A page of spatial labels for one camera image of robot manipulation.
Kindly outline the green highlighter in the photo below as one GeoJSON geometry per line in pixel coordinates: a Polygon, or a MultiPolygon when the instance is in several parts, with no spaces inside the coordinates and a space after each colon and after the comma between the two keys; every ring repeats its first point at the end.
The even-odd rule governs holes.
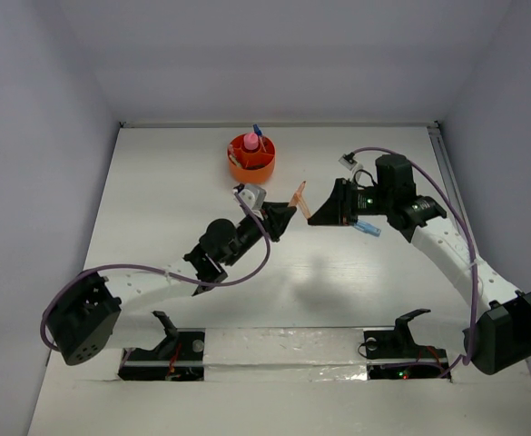
{"type": "Polygon", "coordinates": [[[242,164],[239,162],[239,160],[235,157],[234,154],[229,154],[229,158],[237,167],[242,168],[242,164]]]}

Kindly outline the clear blue-capped glue bottle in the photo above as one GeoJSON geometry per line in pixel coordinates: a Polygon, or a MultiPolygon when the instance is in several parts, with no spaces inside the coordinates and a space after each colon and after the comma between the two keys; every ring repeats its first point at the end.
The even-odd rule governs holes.
{"type": "Polygon", "coordinates": [[[253,129],[253,132],[258,136],[260,145],[264,145],[264,136],[262,134],[260,127],[257,124],[253,124],[252,129],[253,129]]]}

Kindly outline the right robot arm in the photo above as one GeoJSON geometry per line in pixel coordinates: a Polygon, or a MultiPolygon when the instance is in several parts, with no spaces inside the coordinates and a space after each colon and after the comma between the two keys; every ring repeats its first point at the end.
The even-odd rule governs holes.
{"type": "Polygon", "coordinates": [[[383,150],[376,176],[361,186],[353,154],[340,159],[353,174],[336,179],[310,226],[357,227],[361,217],[380,215],[443,273],[469,306],[462,357],[487,375],[531,357],[531,292],[523,292],[479,258],[466,223],[446,196],[419,195],[406,156],[383,150]]]}

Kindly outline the orange highlighter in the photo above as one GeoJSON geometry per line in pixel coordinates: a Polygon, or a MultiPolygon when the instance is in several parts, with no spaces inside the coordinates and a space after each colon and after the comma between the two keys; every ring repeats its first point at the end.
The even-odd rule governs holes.
{"type": "Polygon", "coordinates": [[[306,181],[303,181],[299,185],[299,187],[296,189],[296,191],[292,195],[288,206],[297,207],[303,214],[304,218],[306,220],[309,220],[309,218],[311,217],[311,212],[303,196],[303,191],[305,190],[306,183],[307,183],[306,181]]]}

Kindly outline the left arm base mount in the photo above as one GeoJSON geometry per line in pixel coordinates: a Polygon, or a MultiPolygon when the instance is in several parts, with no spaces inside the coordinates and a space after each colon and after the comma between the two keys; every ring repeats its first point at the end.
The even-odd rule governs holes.
{"type": "Polygon", "coordinates": [[[151,350],[125,349],[118,377],[138,382],[203,381],[205,330],[179,330],[165,312],[152,314],[162,325],[162,341],[151,350]]]}

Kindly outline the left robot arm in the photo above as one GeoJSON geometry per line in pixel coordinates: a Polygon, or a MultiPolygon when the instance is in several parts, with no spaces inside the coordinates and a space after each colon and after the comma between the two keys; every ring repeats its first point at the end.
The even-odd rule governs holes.
{"type": "Polygon", "coordinates": [[[164,267],[116,263],[79,272],[44,309],[39,327],[44,345],[69,366],[106,349],[172,357],[181,334],[162,304],[252,282],[297,212],[291,203],[239,206],[241,221],[212,221],[191,250],[164,267]]]}

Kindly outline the blue highlighter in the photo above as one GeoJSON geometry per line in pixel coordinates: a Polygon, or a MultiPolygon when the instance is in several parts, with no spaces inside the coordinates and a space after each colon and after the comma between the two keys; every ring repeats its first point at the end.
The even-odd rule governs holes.
{"type": "Polygon", "coordinates": [[[356,223],[354,223],[352,227],[364,234],[368,234],[373,237],[380,237],[381,235],[381,230],[378,227],[361,220],[358,220],[356,223]]]}

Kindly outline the pink glue stick tube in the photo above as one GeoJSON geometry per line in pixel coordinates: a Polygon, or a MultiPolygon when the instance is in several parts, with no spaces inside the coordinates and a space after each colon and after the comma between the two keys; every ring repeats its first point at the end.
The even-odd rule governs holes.
{"type": "Polygon", "coordinates": [[[260,149],[260,139],[256,133],[248,133],[243,136],[242,148],[247,153],[256,153],[260,149]]]}

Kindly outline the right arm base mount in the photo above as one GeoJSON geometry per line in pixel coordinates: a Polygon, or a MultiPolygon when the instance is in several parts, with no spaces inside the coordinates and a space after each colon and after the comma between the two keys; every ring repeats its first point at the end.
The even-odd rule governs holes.
{"type": "Polygon", "coordinates": [[[416,309],[400,315],[390,327],[371,327],[363,332],[357,352],[366,361],[371,381],[437,379],[449,368],[447,352],[415,342],[409,323],[429,313],[416,309]]]}

